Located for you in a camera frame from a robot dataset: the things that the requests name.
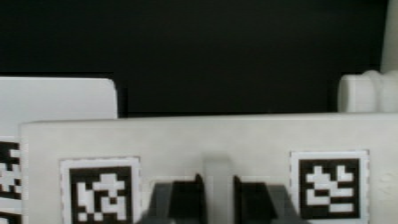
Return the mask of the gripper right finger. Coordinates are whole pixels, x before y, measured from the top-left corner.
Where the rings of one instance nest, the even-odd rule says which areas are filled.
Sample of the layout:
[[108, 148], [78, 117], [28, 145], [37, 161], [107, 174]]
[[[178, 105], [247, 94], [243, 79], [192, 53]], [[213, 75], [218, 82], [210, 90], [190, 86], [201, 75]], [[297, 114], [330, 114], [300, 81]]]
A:
[[233, 177], [234, 224], [309, 224], [293, 208], [286, 187]]

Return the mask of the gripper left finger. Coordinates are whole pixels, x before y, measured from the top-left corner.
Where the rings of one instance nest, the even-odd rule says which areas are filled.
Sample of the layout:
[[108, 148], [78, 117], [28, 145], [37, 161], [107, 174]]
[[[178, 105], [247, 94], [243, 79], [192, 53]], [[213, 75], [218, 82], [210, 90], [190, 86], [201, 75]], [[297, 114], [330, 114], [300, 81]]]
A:
[[201, 175], [192, 180], [158, 183], [147, 211], [137, 224], [206, 224], [206, 197]]

